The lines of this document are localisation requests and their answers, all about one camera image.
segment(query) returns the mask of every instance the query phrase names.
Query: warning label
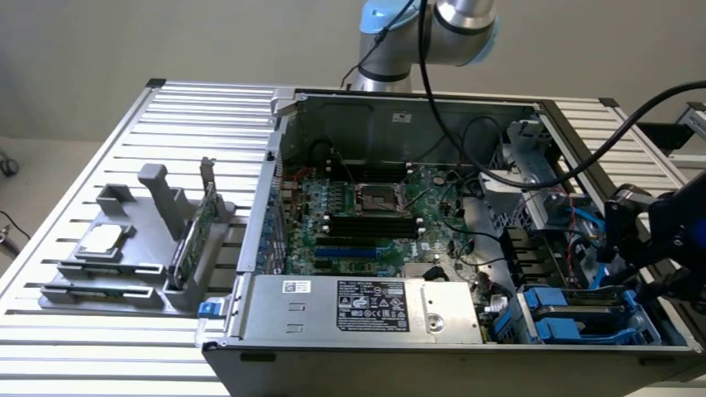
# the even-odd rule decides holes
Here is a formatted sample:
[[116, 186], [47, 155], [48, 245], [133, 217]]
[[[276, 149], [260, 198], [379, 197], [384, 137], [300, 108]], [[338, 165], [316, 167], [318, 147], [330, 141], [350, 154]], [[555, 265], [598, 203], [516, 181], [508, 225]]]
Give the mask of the warning label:
[[410, 331], [404, 282], [339, 281], [336, 300], [339, 330]]

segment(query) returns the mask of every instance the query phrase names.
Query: wall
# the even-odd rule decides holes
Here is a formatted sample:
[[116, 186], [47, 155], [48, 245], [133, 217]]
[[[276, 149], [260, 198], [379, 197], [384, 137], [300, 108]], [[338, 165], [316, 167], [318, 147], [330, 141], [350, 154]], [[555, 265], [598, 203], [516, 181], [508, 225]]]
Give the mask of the wall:
[[[149, 77], [338, 85], [358, 59], [362, 3], [0, 0], [0, 135], [103, 140]], [[633, 110], [703, 77], [702, 0], [498, 4], [492, 55], [432, 68], [435, 89], [611, 96]], [[655, 117], [675, 117], [683, 100]]]

